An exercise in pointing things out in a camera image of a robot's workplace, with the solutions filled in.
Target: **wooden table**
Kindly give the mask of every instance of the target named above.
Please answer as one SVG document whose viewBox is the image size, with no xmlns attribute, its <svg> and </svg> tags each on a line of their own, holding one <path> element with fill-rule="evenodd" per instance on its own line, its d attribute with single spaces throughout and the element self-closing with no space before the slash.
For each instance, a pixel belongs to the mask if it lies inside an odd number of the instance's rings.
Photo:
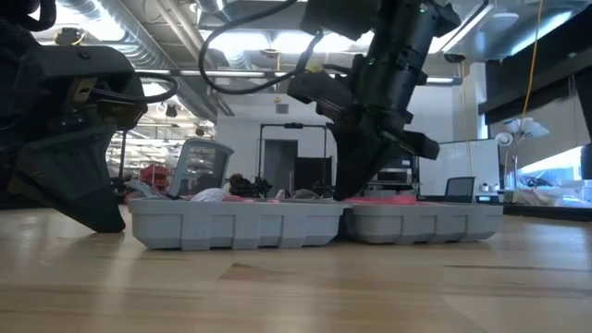
<svg viewBox="0 0 592 333">
<path fill-rule="evenodd" d="M 5 211 L 0 332 L 589 333 L 591 236 L 508 217 L 478 243 L 151 252 L 130 227 Z"/>
</svg>

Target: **plastic bin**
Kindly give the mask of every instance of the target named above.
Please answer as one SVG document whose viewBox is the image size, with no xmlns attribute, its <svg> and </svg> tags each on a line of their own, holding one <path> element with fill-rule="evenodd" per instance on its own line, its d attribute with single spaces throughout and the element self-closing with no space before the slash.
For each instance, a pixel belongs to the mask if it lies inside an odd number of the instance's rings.
<svg viewBox="0 0 592 333">
<path fill-rule="evenodd" d="M 150 249 L 320 246 L 337 236 L 339 203 L 129 202 L 133 235 Z"/>
<path fill-rule="evenodd" d="M 346 231 L 357 241 L 408 245 L 416 242 L 480 241 L 493 236 L 503 207 L 476 204 L 353 204 Z"/>
</svg>

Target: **wood grain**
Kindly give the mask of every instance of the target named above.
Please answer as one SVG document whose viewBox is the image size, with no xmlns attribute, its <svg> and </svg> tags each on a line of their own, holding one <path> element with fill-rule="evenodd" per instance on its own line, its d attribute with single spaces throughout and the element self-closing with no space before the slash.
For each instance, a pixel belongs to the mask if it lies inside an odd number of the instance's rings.
<svg viewBox="0 0 592 333">
<path fill-rule="evenodd" d="M 585 223 L 507 217 L 465 244 L 182 253 L 42 209 L 0 214 L 0 253 L 0 332 L 592 331 Z"/>
</svg>

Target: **doorway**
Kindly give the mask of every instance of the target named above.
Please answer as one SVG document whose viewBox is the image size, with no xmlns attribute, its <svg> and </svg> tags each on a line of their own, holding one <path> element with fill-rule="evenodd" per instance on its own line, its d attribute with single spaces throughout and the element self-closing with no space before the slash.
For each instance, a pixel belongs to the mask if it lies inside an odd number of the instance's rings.
<svg viewBox="0 0 592 333">
<path fill-rule="evenodd" d="M 264 178 L 273 185 L 269 197 L 289 190 L 297 157 L 298 141 L 265 140 Z"/>
</svg>

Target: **screw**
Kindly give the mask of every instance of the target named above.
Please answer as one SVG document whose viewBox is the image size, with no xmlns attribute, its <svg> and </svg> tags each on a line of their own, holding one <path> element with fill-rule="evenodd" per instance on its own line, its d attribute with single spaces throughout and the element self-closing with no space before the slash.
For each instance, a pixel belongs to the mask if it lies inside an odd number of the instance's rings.
<svg viewBox="0 0 592 333">
<path fill-rule="evenodd" d="M 78 52 L 78 56 L 81 57 L 84 60 L 88 60 L 91 58 L 91 55 L 88 52 Z"/>
</svg>

